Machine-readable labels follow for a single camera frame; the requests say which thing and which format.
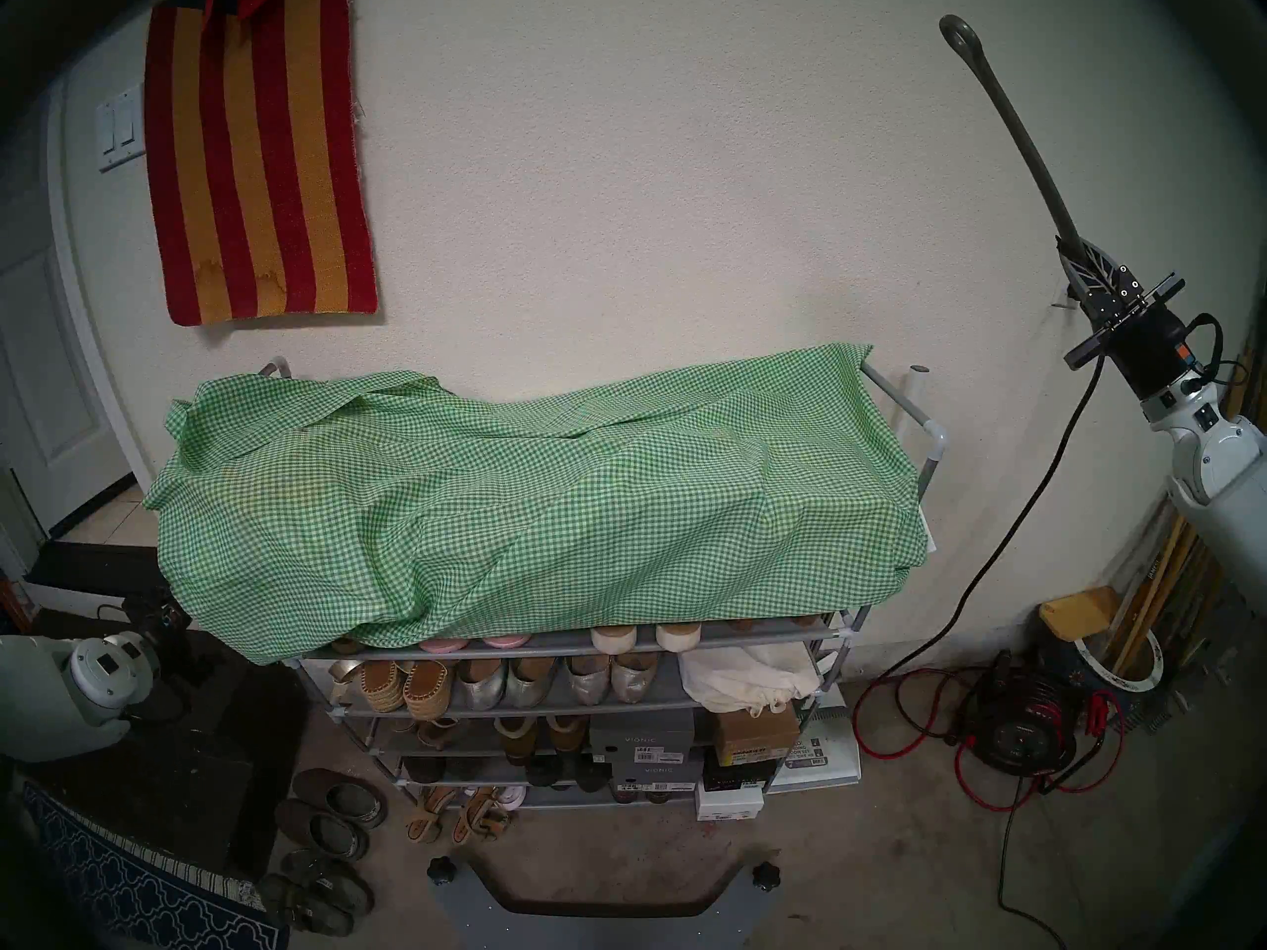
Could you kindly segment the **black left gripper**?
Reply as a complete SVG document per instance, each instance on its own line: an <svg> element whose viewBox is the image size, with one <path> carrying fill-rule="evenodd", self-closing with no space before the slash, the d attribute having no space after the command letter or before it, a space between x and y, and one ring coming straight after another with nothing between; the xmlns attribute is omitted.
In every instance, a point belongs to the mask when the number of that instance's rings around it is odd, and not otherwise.
<svg viewBox="0 0 1267 950"><path fill-rule="evenodd" d="M193 619L175 602L160 602L148 617L148 642L155 649L160 673L200 688L214 674L214 657L196 655L189 640Z"/></svg>

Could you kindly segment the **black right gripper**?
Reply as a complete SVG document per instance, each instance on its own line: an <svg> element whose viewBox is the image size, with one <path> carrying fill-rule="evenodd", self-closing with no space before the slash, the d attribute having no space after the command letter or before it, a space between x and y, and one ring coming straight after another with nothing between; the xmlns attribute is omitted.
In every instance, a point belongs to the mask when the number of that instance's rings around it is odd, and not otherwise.
<svg viewBox="0 0 1267 950"><path fill-rule="evenodd" d="M1195 367L1186 347L1186 326L1169 312L1169 298L1185 280L1166 276L1156 288L1135 294L1135 279L1090 239L1055 236L1057 252L1068 279L1067 299L1091 323L1092 333L1066 355L1072 371L1106 358L1139 400L1159 394Z"/></svg>

